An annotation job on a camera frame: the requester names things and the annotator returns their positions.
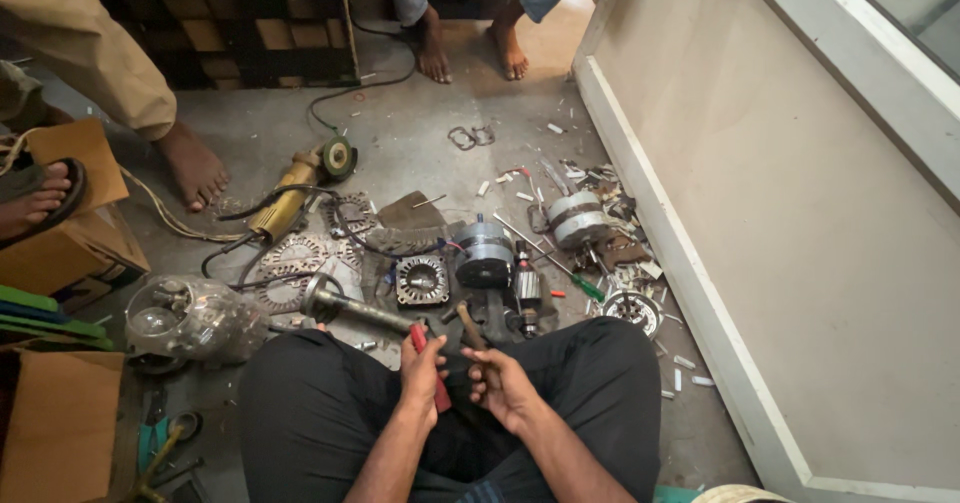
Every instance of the red plier handle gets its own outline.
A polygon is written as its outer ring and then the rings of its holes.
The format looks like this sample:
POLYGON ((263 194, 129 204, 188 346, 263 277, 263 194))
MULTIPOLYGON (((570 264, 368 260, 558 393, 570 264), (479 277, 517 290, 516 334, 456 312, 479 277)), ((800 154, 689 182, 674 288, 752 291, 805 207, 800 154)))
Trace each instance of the red plier handle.
MULTIPOLYGON (((426 348, 426 329, 424 325, 414 323, 410 325, 410 339, 413 340, 414 349, 417 353, 423 353, 426 348)), ((437 413, 443 413, 453 406, 450 401, 450 394, 447 393, 447 386, 444 385, 443 378, 437 374, 437 393, 433 395, 433 403, 437 406, 437 413)))

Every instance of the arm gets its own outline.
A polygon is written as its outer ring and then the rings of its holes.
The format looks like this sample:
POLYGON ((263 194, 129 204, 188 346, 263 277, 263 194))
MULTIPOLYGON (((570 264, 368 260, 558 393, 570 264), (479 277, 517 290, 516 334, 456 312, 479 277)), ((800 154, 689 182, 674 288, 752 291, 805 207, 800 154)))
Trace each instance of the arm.
POLYGON ((469 369, 470 378, 476 382, 470 399, 520 438, 559 503, 636 503, 570 426, 540 398, 519 362, 495 349, 465 348, 462 353, 476 362, 469 369))
POLYGON ((360 469, 360 475, 343 499, 347 503, 384 501, 402 503, 410 496, 417 463, 426 436, 437 424, 433 395, 437 390, 437 367, 447 361, 437 352, 447 337, 431 339, 419 355, 410 337, 400 349, 403 391, 390 421, 377 438, 360 469))

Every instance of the white door frame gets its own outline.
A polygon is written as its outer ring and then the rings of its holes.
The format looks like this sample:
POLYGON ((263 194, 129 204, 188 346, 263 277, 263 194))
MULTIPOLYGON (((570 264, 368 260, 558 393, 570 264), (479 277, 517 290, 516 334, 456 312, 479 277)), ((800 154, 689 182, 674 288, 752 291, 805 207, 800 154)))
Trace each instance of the white door frame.
MULTIPOLYGON (((960 86, 866 0, 774 0, 960 196, 960 86)), ((816 477, 714 287, 642 142, 594 59, 612 0, 600 0, 573 62, 593 119, 760 479, 798 503, 956 503, 960 490, 816 477)))

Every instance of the grinding disc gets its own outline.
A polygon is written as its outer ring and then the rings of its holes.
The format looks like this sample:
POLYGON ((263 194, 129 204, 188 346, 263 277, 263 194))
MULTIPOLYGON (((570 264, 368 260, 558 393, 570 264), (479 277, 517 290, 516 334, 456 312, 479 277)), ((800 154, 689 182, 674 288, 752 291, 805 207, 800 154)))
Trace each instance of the grinding disc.
POLYGON ((336 136, 323 145, 320 153, 323 168, 330 177, 337 178, 354 168, 354 152, 344 136, 336 136))

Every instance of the flip-flop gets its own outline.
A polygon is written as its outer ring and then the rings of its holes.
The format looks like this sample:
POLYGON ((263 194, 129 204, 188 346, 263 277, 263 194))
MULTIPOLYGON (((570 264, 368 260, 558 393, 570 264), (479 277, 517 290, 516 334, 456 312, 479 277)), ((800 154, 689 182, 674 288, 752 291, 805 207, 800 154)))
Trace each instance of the flip-flop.
MULTIPOLYGON (((0 251, 14 245, 28 237, 32 237, 55 227, 70 218, 84 200, 87 191, 87 170, 84 164, 75 158, 63 158, 57 162, 66 165, 66 178, 70 181, 70 188, 66 190, 66 197, 60 201, 60 206, 47 214, 43 221, 30 227, 27 231, 9 239, 0 240, 0 251)), ((33 192, 42 190, 43 182, 47 180, 45 165, 30 165, 18 171, 11 171, 0 176, 0 203, 9 203, 17 198, 29 196, 33 192)))

